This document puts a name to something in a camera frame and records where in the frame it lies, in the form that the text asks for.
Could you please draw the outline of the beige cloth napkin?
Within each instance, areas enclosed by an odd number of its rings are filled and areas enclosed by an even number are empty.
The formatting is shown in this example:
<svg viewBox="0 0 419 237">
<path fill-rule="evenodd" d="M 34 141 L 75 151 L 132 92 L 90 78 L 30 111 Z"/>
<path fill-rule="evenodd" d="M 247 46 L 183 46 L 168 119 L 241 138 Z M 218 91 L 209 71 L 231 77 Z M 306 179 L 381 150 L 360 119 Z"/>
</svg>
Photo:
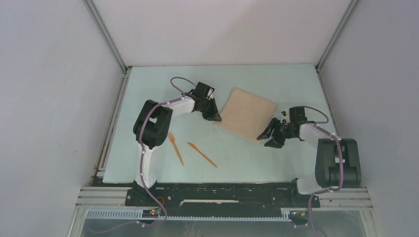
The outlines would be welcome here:
<svg viewBox="0 0 419 237">
<path fill-rule="evenodd" d="M 260 145 L 257 137 L 267 128 L 275 110 L 276 103 L 234 88 L 220 113 L 222 121 L 214 125 Z"/>
</svg>

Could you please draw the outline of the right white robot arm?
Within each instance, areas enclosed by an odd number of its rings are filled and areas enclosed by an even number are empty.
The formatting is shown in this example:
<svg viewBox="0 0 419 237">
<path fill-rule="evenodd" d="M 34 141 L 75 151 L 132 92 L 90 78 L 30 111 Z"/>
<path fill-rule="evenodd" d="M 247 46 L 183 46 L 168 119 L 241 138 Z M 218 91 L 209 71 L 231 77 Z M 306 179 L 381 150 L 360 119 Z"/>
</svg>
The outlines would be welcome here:
<svg viewBox="0 0 419 237">
<path fill-rule="evenodd" d="M 322 128 L 329 122 L 312 121 L 306 116 L 308 106 L 296 106 L 282 111 L 282 119 L 272 118 L 265 130 L 257 137 L 266 140 L 264 146 L 280 149 L 287 139 L 307 142 L 316 149 L 314 172 L 296 178 L 296 188 L 287 193 L 288 202 L 301 206 L 307 195 L 336 192 L 361 184 L 358 144 L 355 139 L 341 138 Z"/>
</svg>

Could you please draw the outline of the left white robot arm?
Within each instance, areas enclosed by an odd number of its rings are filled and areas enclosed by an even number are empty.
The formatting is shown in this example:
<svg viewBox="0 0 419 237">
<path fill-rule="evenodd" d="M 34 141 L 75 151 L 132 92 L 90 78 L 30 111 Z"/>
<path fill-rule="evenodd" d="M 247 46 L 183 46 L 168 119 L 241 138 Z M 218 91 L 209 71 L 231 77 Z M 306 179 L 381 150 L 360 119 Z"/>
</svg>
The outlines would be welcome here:
<svg viewBox="0 0 419 237">
<path fill-rule="evenodd" d="M 137 199 L 143 205 L 152 205 L 156 199 L 156 192 L 151 189 L 157 182 L 152 153 L 166 140 L 171 119 L 186 113 L 200 112 L 207 121 L 222 121 L 213 97 L 214 91 L 213 87 L 198 82 L 194 89 L 182 92 L 179 98 L 160 103 L 150 99 L 144 103 L 133 127 L 140 154 L 135 181 L 142 187 L 137 193 Z"/>
</svg>

